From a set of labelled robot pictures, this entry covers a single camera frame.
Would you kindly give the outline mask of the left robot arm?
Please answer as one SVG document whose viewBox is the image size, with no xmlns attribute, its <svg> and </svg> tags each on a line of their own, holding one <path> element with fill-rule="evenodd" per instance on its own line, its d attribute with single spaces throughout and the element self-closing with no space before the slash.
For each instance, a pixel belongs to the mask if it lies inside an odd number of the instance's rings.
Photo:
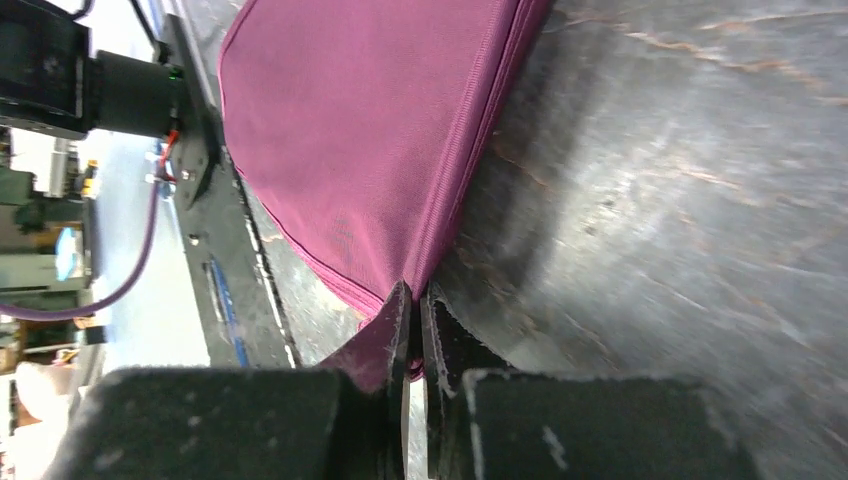
<svg viewBox="0 0 848 480">
<path fill-rule="evenodd" d="M 1 123 L 81 140 L 95 129 L 163 137 L 179 126 L 188 89 L 154 43 L 152 62 L 90 51 L 88 27 L 49 1 L 1 4 Z"/>
</svg>

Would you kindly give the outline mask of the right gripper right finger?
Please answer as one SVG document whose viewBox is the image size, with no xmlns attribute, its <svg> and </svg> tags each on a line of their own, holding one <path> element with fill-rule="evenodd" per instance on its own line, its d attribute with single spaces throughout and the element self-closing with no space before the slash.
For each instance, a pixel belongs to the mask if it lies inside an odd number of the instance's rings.
<svg viewBox="0 0 848 480">
<path fill-rule="evenodd" d="M 522 371 L 420 301 L 432 479 L 755 479 L 719 397 L 669 375 Z"/>
</svg>

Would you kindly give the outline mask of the purple cloth napkin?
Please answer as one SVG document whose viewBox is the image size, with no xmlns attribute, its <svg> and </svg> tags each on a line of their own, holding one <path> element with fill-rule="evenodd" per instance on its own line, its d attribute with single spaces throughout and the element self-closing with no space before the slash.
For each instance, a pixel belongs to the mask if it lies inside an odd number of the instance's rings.
<svg viewBox="0 0 848 480">
<path fill-rule="evenodd" d="M 250 1 L 218 79 L 237 171 L 368 321 L 419 299 L 547 1 Z"/>
</svg>

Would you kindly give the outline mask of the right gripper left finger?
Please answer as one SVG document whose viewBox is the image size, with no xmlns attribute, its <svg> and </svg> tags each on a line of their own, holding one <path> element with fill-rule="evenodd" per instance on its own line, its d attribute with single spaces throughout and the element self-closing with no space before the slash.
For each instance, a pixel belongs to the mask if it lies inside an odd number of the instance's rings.
<svg viewBox="0 0 848 480">
<path fill-rule="evenodd" d="M 413 302 L 316 366 L 132 368 L 81 402 L 49 479 L 401 479 Z"/>
</svg>

